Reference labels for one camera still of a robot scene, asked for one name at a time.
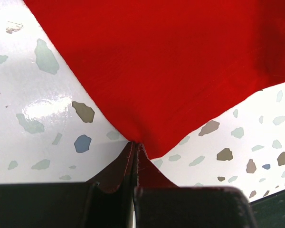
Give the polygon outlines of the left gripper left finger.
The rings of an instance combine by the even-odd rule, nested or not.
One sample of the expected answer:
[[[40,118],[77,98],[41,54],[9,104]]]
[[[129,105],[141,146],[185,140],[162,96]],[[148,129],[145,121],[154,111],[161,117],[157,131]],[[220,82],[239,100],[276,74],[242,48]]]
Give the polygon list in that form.
[[[130,228],[135,143],[86,182],[0,184],[0,228]]]

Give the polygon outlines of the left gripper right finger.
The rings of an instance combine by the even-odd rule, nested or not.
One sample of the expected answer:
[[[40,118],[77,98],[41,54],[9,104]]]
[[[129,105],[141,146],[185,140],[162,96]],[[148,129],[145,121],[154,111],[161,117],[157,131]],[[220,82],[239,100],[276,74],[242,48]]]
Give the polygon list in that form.
[[[178,187],[137,146],[133,200],[138,228],[256,228],[243,193],[228,186]]]

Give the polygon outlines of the red t shirt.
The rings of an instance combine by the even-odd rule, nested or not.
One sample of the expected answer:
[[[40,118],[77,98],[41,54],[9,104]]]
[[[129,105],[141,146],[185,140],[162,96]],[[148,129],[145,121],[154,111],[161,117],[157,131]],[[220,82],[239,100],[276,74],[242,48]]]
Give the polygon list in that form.
[[[28,0],[106,119],[150,159],[285,82],[285,0]]]

